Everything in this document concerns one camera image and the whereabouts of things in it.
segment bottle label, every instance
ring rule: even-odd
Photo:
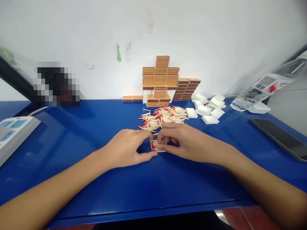
[[[252,86],[262,92],[273,94],[291,82],[293,82],[292,79],[285,79],[282,75],[268,73],[256,81]]]

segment tiled floor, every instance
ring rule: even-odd
[[[260,206],[215,210],[220,220],[236,230],[280,230]],[[92,230],[94,224],[50,230]]]

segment left hand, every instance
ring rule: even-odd
[[[126,167],[149,161],[158,155],[157,152],[137,153],[137,148],[148,138],[153,140],[150,131],[123,129],[116,134],[109,143],[94,153],[101,156],[103,163],[109,168]]]

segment stacked matchbox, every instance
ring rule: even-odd
[[[200,82],[197,78],[178,78],[173,101],[188,101]]]
[[[147,107],[165,107],[173,100],[179,68],[169,68],[169,58],[157,56],[156,67],[143,67],[143,103]]]
[[[197,78],[179,78],[178,67],[169,66],[169,56],[157,56],[155,67],[143,67],[143,96],[124,96],[123,102],[142,97],[147,107],[165,107],[172,101],[188,101],[201,82]]]

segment blue desk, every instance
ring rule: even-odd
[[[30,101],[5,101],[0,102],[0,121],[16,116],[31,104]]]
[[[172,104],[194,108],[191,101]],[[138,129],[142,108],[141,102],[88,100],[81,101],[80,107],[48,108],[35,115],[42,123],[0,168],[0,204],[101,148],[121,129]],[[270,114],[240,113],[230,106],[225,111],[217,125],[205,125],[200,117],[186,123],[234,145],[260,166],[307,192],[307,164],[290,157],[249,120],[269,119],[306,144],[307,137]],[[149,141],[141,149],[149,151]],[[77,194],[49,227],[254,204],[226,169],[160,153],[149,162],[103,174]]]

